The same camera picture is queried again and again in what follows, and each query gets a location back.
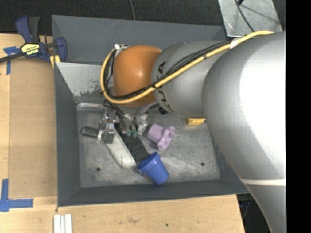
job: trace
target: gray bin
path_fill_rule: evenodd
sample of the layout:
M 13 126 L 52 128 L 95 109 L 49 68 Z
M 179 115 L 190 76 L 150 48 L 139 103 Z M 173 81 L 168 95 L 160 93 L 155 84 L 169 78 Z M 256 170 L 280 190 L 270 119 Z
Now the gray bin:
M 136 169 L 120 168 L 105 145 L 83 137 L 80 128 L 97 127 L 104 98 L 99 72 L 116 43 L 166 47 L 194 40 L 225 40 L 221 27 L 83 17 L 52 17 L 53 36 L 64 37 L 66 63 L 54 69 L 56 94 L 58 206 L 90 203 L 167 200 L 247 193 L 225 161 L 206 123 L 187 126 L 186 120 L 157 110 L 149 123 L 174 125 L 176 134 L 161 160 L 170 177 L 158 186 Z M 156 145 L 140 136 L 147 151 Z

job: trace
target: white tape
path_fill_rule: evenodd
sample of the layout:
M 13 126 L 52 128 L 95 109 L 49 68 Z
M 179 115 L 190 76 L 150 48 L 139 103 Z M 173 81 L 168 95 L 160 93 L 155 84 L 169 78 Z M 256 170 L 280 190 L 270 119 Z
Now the white tape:
M 53 232 L 54 233 L 72 233 L 72 218 L 71 214 L 54 215 L 53 217 Z
M 240 179 L 245 185 L 271 185 L 271 186 L 286 186 L 286 179 L 280 180 L 245 180 Z
M 235 38 L 231 41 L 231 44 L 230 44 L 230 49 L 233 49 L 234 47 L 236 47 L 239 43 L 239 39 L 240 38 Z

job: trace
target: blue tape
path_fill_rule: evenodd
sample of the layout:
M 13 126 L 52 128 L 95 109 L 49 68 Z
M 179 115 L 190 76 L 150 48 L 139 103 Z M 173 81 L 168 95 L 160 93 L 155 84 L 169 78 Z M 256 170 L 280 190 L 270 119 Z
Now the blue tape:
M 2 180 L 0 212 L 8 212 L 13 208 L 32 208 L 34 199 L 8 199 L 9 180 Z
M 3 51 L 7 54 L 7 55 L 11 55 L 14 53 L 19 53 L 20 49 L 17 47 L 8 47 L 8 48 L 4 48 Z M 11 61 L 8 60 L 7 64 L 6 64 L 6 75 L 9 75 L 11 73 Z

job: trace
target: yellow label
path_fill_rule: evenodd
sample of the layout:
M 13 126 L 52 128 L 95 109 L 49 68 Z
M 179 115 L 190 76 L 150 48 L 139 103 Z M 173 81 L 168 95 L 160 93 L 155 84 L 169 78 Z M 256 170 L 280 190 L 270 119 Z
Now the yellow label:
M 26 44 L 24 46 L 22 46 L 21 51 L 22 52 L 26 52 L 27 55 L 39 52 L 40 46 L 38 44 Z
M 188 125 L 200 125 L 205 121 L 205 118 L 187 118 Z

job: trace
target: black floor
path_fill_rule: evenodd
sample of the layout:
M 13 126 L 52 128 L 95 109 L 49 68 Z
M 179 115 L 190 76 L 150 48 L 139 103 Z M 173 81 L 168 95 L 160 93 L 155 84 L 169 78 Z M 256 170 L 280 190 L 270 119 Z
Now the black floor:
M 286 30 L 286 0 L 273 0 Z M 136 20 L 222 26 L 217 0 L 132 0 Z M 52 34 L 51 15 L 133 19 L 129 0 L 0 0 L 0 32 L 16 32 L 20 16 L 39 16 L 39 34 Z M 256 202 L 238 195 L 246 233 L 268 233 Z

